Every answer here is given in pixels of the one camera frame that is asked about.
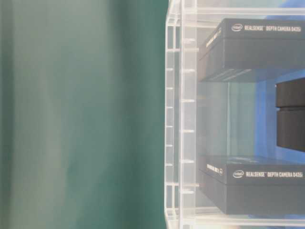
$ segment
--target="intel logo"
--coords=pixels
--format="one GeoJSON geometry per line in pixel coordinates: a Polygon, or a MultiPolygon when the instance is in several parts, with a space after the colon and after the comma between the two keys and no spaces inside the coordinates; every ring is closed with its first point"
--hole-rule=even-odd
{"type": "Polygon", "coordinates": [[[233,172],[234,178],[242,178],[243,175],[244,175],[244,172],[242,170],[236,170],[235,172],[233,172]]]}
{"type": "Polygon", "coordinates": [[[241,31],[243,29],[243,25],[242,24],[234,24],[232,26],[232,30],[235,32],[241,31]]]}

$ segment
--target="depth camera box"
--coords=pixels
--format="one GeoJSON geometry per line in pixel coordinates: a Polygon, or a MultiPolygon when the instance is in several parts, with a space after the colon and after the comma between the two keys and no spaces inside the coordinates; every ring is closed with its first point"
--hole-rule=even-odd
{"type": "Polygon", "coordinates": [[[276,85],[277,145],[305,152],[305,78],[276,85]]]}
{"type": "Polygon", "coordinates": [[[249,156],[199,156],[200,190],[225,214],[305,214],[305,165],[249,156]]]}
{"type": "Polygon", "coordinates": [[[305,68],[305,21],[223,19],[201,45],[198,79],[257,82],[305,68]]]}

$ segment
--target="transparent acrylic box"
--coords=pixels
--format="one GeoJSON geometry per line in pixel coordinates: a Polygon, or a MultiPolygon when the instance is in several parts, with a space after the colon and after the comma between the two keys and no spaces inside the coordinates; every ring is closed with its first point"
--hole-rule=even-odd
{"type": "Polygon", "coordinates": [[[305,153],[276,146],[274,106],[274,85],[305,73],[252,83],[198,80],[199,48],[224,18],[267,17],[305,20],[304,1],[169,1],[164,163],[164,211],[169,229],[305,227],[305,215],[226,215],[199,189],[196,159],[205,151],[228,156],[259,151],[269,158],[305,164],[305,153]],[[257,123],[261,112],[264,117],[257,123]]]}

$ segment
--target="green fabric backdrop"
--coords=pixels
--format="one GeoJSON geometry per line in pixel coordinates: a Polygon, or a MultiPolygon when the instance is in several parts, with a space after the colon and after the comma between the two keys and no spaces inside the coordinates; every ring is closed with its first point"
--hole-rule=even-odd
{"type": "Polygon", "coordinates": [[[165,228],[167,0],[0,1],[1,228],[165,228]]]}

